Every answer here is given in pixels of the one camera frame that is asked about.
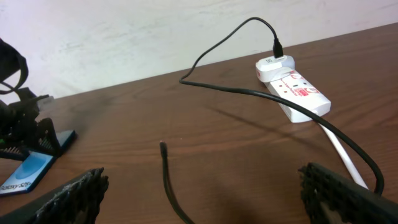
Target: white power adapter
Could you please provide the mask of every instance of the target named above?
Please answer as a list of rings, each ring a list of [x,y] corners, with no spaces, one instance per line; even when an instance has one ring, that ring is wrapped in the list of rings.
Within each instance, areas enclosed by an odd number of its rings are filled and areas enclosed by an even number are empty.
[[[256,63],[257,77],[265,83],[273,95],[292,101],[318,116],[323,116],[330,111],[330,100],[294,70],[294,66],[294,59],[291,56],[267,57]],[[311,120],[295,109],[280,103],[279,105],[293,123]]]

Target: brown tabletop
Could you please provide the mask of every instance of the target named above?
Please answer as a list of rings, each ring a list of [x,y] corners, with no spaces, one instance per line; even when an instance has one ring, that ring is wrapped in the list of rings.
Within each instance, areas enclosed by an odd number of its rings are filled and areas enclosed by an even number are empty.
[[[331,100],[324,118],[376,161],[383,196],[398,202],[398,24],[287,47],[285,54]],[[189,80],[267,91],[254,64],[270,55],[198,67]],[[349,178],[325,133],[314,122],[292,124],[273,101],[181,85],[186,72],[55,100],[40,116],[79,137],[31,193],[0,198],[0,215],[104,167],[109,189],[97,223],[182,223],[163,188],[164,140],[175,194],[196,223],[309,223],[297,169],[317,162]],[[370,168],[346,150],[373,189]],[[0,182],[19,164],[1,159]]]

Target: power strip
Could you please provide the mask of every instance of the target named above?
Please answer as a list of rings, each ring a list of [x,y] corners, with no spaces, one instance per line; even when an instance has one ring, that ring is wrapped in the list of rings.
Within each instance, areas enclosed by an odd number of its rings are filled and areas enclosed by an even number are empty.
[[[294,66],[291,56],[267,57],[256,63],[257,77],[273,95],[294,102],[318,116],[327,114],[330,111],[330,100],[294,70]],[[295,109],[279,105],[293,123],[312,120]]]

